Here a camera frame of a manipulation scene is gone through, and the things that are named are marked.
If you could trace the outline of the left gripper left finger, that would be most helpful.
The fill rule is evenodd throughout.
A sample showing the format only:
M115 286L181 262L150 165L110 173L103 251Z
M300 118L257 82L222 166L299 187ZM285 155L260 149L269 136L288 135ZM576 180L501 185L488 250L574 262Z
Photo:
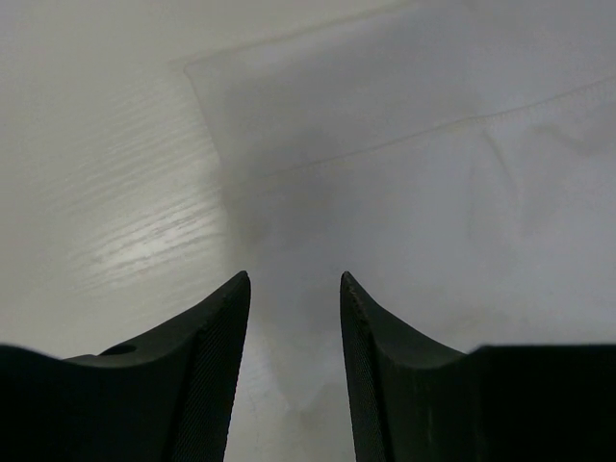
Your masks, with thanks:
M97 355L2 346L2 459L222 460L250 299L239 272L193 308Z

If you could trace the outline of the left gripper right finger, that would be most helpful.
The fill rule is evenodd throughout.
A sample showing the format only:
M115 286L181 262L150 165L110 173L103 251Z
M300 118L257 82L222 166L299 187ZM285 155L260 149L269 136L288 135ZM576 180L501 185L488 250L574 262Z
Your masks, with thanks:
M350 273L340 320L359 461L611 461L615 348L445 346Z

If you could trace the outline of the white skirt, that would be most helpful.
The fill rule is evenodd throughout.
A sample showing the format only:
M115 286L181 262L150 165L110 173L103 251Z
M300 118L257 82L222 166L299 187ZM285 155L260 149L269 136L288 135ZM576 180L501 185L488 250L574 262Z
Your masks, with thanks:
M351 272L445 344L615 339L615 5L411 1L186 68L273 389L264 461L353 459Z

